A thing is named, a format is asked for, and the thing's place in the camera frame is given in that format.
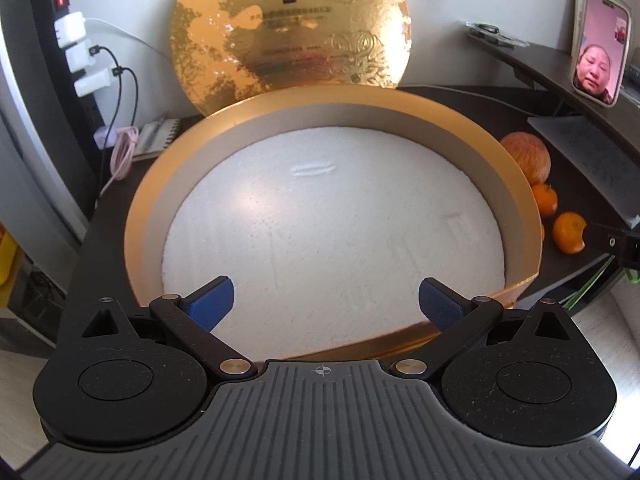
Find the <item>notebook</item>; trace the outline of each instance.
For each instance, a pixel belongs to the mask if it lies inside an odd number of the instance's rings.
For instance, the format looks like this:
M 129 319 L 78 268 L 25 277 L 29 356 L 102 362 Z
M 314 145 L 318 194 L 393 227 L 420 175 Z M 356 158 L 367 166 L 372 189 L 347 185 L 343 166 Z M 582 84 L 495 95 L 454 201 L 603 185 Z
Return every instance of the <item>notebook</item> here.
M 640 223 L 640 168 L 584 117 L 527 120 L 593 184 L 626 224 Z
M 167 119 L 145 124 L 140 132 L 138 145 L 133 152 L 133 160 L 143 160 L 159 156 L 178 136 L 180 119 Z

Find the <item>phone screen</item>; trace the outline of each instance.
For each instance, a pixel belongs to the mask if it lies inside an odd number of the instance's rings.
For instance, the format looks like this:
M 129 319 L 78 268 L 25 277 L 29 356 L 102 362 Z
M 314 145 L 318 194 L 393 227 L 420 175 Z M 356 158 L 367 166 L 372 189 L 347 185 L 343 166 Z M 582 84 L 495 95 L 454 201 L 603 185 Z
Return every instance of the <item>phone screen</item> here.
M 574 60 L 574 88 L 605 106 L 615 104 L 628 49 L 629 15 L 610 0 L 585 0 Z

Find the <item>white foam insert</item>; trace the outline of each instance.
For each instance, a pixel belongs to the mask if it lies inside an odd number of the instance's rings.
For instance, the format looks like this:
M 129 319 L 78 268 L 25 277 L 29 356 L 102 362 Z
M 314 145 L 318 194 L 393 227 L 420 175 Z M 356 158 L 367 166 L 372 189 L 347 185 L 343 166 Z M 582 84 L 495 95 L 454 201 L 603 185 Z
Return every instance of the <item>white foam insert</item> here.
M 162 271 L 183 296 L 229 276 L 236 301 L 213 333 L 262 361 L 423 321 L 427 276 L 467 297 L 501 290 L 504 253 L 465 173 L 402 137 L 329 127 L 217 165 L 180 206 Z

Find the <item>ribbed gray surface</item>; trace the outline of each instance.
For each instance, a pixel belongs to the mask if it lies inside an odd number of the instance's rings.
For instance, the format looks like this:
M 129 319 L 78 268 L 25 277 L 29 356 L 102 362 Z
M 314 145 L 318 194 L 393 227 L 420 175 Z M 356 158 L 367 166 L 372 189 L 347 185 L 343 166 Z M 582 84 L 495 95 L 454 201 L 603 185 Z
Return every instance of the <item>ribbed gray surface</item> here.
M 26 479 L 580 479 L 630 469 L 595 439 L 552 449 L 512 446 L 464 426 L 421 381 L 377 361 L 271 363 L 222 386 L 180 435 L 151 448 L 95 454 L 54 444 Z

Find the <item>pink cable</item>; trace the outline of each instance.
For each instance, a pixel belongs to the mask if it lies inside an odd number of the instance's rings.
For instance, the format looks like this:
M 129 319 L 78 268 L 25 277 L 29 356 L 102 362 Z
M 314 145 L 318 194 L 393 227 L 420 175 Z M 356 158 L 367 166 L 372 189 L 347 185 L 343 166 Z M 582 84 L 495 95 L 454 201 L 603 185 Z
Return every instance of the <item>pink cable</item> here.
M 135 126 L 116 129 L 116 143 L 113 147 L 113 153 L 111 153 L 110 162 L 111 178 L 102 188 L 100 196 L 104 195 L 104 192 L 115 180 L 122 180 L 129 174 L 133 152 L 138 144 L 138 135 L 139 132 Z

